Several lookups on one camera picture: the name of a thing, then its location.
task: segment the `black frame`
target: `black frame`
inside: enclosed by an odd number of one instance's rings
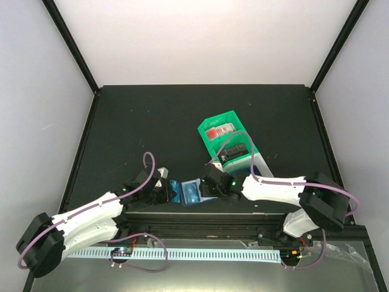
[[[72,166],[69,180],[67,182],[64,196],[63,196],[63,199],[61,201],[61,205],[60,205],[60,209],[59,209],[59,211],[61,213],[64,210],[64,208],[66,207],[66,205],[68,204],[70,197],[71,197],[74,182],[75,182],[75,179],[76,179],[77,173],[78,173],[78,168],[79,168],[80,163],[81,163],[81,159],[83,156],[86,141],[88,139],[88,135],[89,135],[89,132],[91,130],[95,111],[97,109],[97,104],[98,104],[99,97],[100,97],[100,94],[99,94],[100,88],[98,87],[96,81],[94,80],[92,73],[90,72],[80,50],[78,49],[76,42],[74,41],[69,29],[67,28],[67,25],[64,22],[64,19],[62,18],[60,11],[58,10],[58,8],[55,4],[55,1],[54,0],[42,0],[42,2],[46,6],[47,11],[49,12],[50,16],[52,17],[55,25],[57,26],[59,32],[62,35],[65,43],[67,44],[71,54],[73,55],[75,61],[77,62],[78,66],[79,66],[80,70],[82,71],[89,86],[91,87],[92,92],[94,93],[94,99],[92,102],[92,106],[91,106],[91,109],[90,109],[90,112],[88,115],[88,119],[86,121],[86,125],[84,128],[82,137],[81,137],[81,141],[80,141],[80,144],[79,144],[79,147],[77,150],[74,164]],[[315,93],[318,90],[319,86],[322,84],[322,81],[324,80],[325,76],[327,75],[328,71],[330,70],[333,62],[335,61],[337,55],[339,54],[340,50],[342,49],[343,45],[345,44],[348,36],[350,35],[351,31],[353,30],[354,26],[356,25],[356,22],[358,21],[359,17],[363,13],[363,11],[368,3],[369,3],[369,0],[357,0],[356,1],[351,13],[349,14],[349,17],[347,18],[347,20],[346,20],[345,24],[343,25],[337,39],[335,40],[334,44],[332,45],[332,48],[329,51],[324,63],[322,64],[314,82],[312,83],[311,87],[308,89],[308,91],[309,91],[308,96],[309,96],[309,99],[311,102],[312,112],[314,113],[318,132],[320,133],[320,137],[322,139],[322,144],[323,144],[323,147],[325,149],[325,153],[326,153],[327,161],[329,164],[329,168],[331,170],[332,178],[337,184],[339,184],[341,186],[343,186],[342,178],[340,176],[339,168],[337,166],[336,159],[335,159],[334,153],[332,151],[331,143],[329,141],[329,138],[328,138],[328,135],[326,132],[326,128],[325,128],[325,125],[323,123],[323,118],[322,118],[322,115],[320,113],[320,109],[318,107]],[[199,215],[193,214],[193,215],[185,215],[185,219],[191,220],[191,221],[193,221],[193,220],[198,221],[198,224],[201,224],[201,222],[206,220],[209,216],[212,216],[212,215],[201,215],[201,217],[199,217]],[[162,221],[167,220],[167,222],[171,222],[171,218],[169,218],[169,215],[158,214],[158,215],[153,215],[152,218],[148,215],[142,215],[142,214],[129,216],[129,220],[132,221],[133,224],[137,224],[137,222],[140,218],[142,220],[146,219],[149,221],[158,219],[159,223],[161,222],[161,220]],[[247,215],[245,215],[244,219],[250,220],[250,218],[247,217]],[[276,219],[270,220],[269,218],[267,218],[263,222],[258,222],[258,217],[256,217],[256,219],[257,220],[255,221],[255,223],[252,223],[252,224],[255,224],[255,225],[278,224],[278,220],[276,220]],[[228,228],[228,230],[231,230],[231,224],[234,224],[234,222],[232,222],[231,219],[223,218],[221,216],[218,216],[217,219],[212,217],[212,221],[214,222],[214,224],[219,224],[219,226],[218,226],[219,228],[225,226],[226,227],[225,232],[228,232],[227,228]],[[312,235],[314,236],[314,238],[320,238],[321,232],[315,231],[315,232],[312,232]],[[374,253],[374,250],[373,250],[373,247],[371,245],[370,238],[368,236],[368,233],[367,233],[365,226],[355,225],[354,224],[354,217],[350,217],[347,224],[345,225],[343,232],[341,232],[339,234],[329,232],[327,234],[327,236],[328,236],[328,240],[363,242],[365,249],[366,249],[366,252],[367,252],[367,255],[368,255],[368,260],[370,261],[371,267],[373,269],[374,278],[376,280],[379,291],[388,291],[386,286],[385,286],[384,278],[383,278],[382,273],[380,271],[376,255]],[[27,278],[23,292],[30,291],[32,288],[32,284],[33,284],[33,277],[30,273],[28,278]]]

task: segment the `cable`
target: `cable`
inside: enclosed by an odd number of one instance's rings
[[[26,246],[26,248],[23,250],[23,252],[21,253],[19,259],[18,259],[18,267],[19,269],[28,269],[29,267],[28,266],[24,266],[22,264],[22,260],[23,258],[26,256],[26,254],[28,253],[28,251],[34,246],[34,244],[39,240],[41,239],[42,237],[44,237],[47,233],[49,233],[51,230],[53,230],[54,228],[56,228],[58,225],[61,225],[62,223],[65,223],[65,220],[61,220],[51,226],[49,226],[48,228],[46,228],[45,230],[43,230],[41,233],[39,233],[33,240],[31,240],[31,242]]]
[[[118,265],[119,267],[125,266],[126,268],[137,269],[139,271],[148,272],[148,273],[159,273],[159,272],[162,272],[162,271],[166,270],[166,268],[168,267],[168,250],[167,250],[165,244],[162,242],[162,240],[159,239],[158,237],[156,237],[153,234],[149,234],[149,233],[146,233],[146,232],[144,232],[144,233],[136,233],[136,234],[133,234],[133,235],[129,235],[127,237],[120,238],[120,239],[107,240],[107,241],[105,241],[105,243],[122,242],[124,240],[135,238],[135,237],[138,237],[138,236],[148,236],[148,237],[151,237],[151,238],[157,240],[160,243],[160,245],[162,245],[162,247],[163,247],[163,249],[165,251],[165,263],[164,263],[164,266],[159,268],[159,269],[146,269],[146,268],[141,268],[139,266],[127,265],[127,264],[123,264],[123,263],[121,263],[121,264],[114,263],[114,256],[115,256],[115,254],[113,254],[111,256],[111,259],[110,259],[110,261],[112,263],[112,266],[113,265]]]
[[[281,264],[286,268],[286,269],[308,269],[312,268],[313,266],[316,266],[318,263],[320,263],[324,259],[324,255],[326,253],[326,245],[327,245],[327,238],[326,238],[326,232],[324,229],[322,229],[323,232],[323,248],[322,248],[322,253],[320,254],[320,257],[313,263],[306,265],[306,266],[287,266],[282,260]]]
[[[108,204],[110,202],[113,202],[113,201],[117,201],[117,200],[121,200],[122,198],[126,198],[128,196],[131,196],[133,194],[135,194],[136,192],[138,192],[140,189],[142,189],[145,185],[148,184],[148,182],[150,181],[150,179],[153,177],[154,175],[154,171],[155,171],[155,168],[156,168],[156,160],[154,158],[154,155],[151,153],[151,152],[145,152],[143,154],[143,165],[145,166],[145,168],[147,168],[147,164],[146,164],[146,157],[147,156],[150,156],[151,158],[151,161],[152,161],[152,164],[151,164],[151,171],[150,171],[150,174],[149,176],[147,177],[147,179],[143,182],[143,184],[141,184],[139,187],[137,187],[136,189],[124,194],[124,195],[121,195],[121,196],[118,196],[116,198],[112,198],[112,199],[108,199],[108,200],[105,200],[102,202],[102,204]],[[93,204],[93,205],[90,205],[88,207],[85,207],[71,215],[68,216],[68,218],[66,220],[61,220],[51,226],[49,226],[48,228],[46,228],[45,230],[43,230],[41,233],[39,233],[27,246],[26,248],[23,250],[23,252],[21,253],[19,259],[18,259],[18,267],[20,269],[28,269],[28,266],[24,266],[22,264],[22,261],[23,261],[23,258],[26,256],[26,254],[28,253],[28,251],[34,246],[34,244],[39,240],[41,239],[43,236],[45,236],[47,233],[49,233],[51,230],[53,230],[54,228],[56,228],[57,226],[65,223],[67,220],[70,220],[70,219],[73,219],[74,217],[76,217],[77,215],[80,215],[82,214],[83,212],[86,212],[88,210],[91,210],[95,207],[99,207],[99,204],[96,203],[96,204]]]
[[[272,185],[276,185],[276,186],[318,187],[320,189],[332,190],[334,192],[341,193],[342,195],[347,196],[349,199],[353,200],[355,203],[355,208],[353,210],[351,210],[350,212],[346,213],[346,216],[349,216],[349,215],[355,213],[355,211],[357,211],[360,208],[360,202],[355,196],[353,196],[352,194],[350,194],[346,190],[342,190],[338,187],[327,186],[326,184],[317,184],[317,183],[313,183],[313,182],[293,182],[293,183],[291,183],[291,182],[284,182],[284,181],[266,181],[265,179],[259,180],[258,177],[254,174],[254,155],[255,155],[254,142],[253,142],[251,136],[248,133],[243,132],[243,131],[235,132],[230,137],[228,137],[228,139],[225,140],[224,143],[221,145],[218,152],[214,155],[214,157],[212,157],[212,159],[207,164],[210,164],[213,161],[215,161],[216,158],[218,157],[218,155],[220,154],[220,152],[224,149],[224,147],[227,145],[227,143],[231,140],[231,138],[236,136],[236,135],[239,135],[239,134],[243,134],[243,135],[247,136],[247,138],[249,138],[250,145],[251,145],[250,173],[253,176],[253,179],[255,181],[262,183],[262,184],[272,184]]]

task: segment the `green plastic container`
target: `green plastic container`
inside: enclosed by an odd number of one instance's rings
[[[204,141],[205,146],[207,147],[207,150],[212,157],[215,156],[215,154],[218,152],[220,149],[221,145],[224,143],[225,140],[227,140],[234,132],[225,134],[221,137],[217,137],[214,140],[210,141],[207,137],[206,131],[213,128],[217,127],[220,125],[224,125],[225,123],[232,123],[235,127],[236,131],[243,131],[246,132],[246,129],[244,128],[243,124],[239,120],[238,116],[234,111],[228,111],[223,114],[219,114],[214,117],[209,117],[208,119],[205,119],[203,123],[198,126],[198,131],[200,133],[200,136],[202,140]],[[240,134],[236,135],[231,138],[231,140],[227,143],[225,146],[226,148],[232,147],[236,144],[243,143],[247,150],[249,151],[248,154],[240,156],[238,158],[232,159],[230,161],[227,161],[222,167],[223,171],[227,173],[232,173],[238,170],[246,169],[250,167],[251,163],[251,144],[250,140],[247,136]],[[254,150],[254,164],[260,171],[262,176],[267,176],[267,177],[274,177],[270,169],[268,168],[266,162],[264,161],[263,157],[259,153],[258,149],[255,146]]]

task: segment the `black table surface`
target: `black table surface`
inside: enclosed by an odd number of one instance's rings
[[[80,207],[135,177],[150,151],[169,178],[196,179],[210,160],[197,127],[235,110],[275,177],[320,171],[331,177],[307,88],[303,85],[104,86],[67,210]],[[212,201],[134,205],[139,212],[285,213],[270,201]]]

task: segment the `transparent plastic sheet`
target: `transparent plastic sheet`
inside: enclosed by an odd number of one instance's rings
[[[243,242],[241,240],[165,239],[163,242],[171,248],[273,249],[272,246],[258,246],[256,241]],[[160,247],[160,244],[151,238],[148,240],[147,245],[148,247]],[[322,253],[322,245],[322,242],[314,241],[312,248],[305,248],[301,254],[306,260],[314,262]],[[325,259],[343,260],[357,265],[373,275],[373,270],[370,267],[366,254],[361,255],[357,250],[360,250],[360,242],[356,242],[355,246],[350,242],[327,242]]]
[[[312,247],[313,254],[320,254],[322,252],[322,246],[322,242],[314,241],[314,245]],[[344,260],[373,274],[373,270],[370,267],[367,257],[365,258],[362,256],[359,252],[357,252],[357,249],[358,248],[354,247],[350,244],[350,242],[327,242],[325,258],[329,257],[336,260]]]

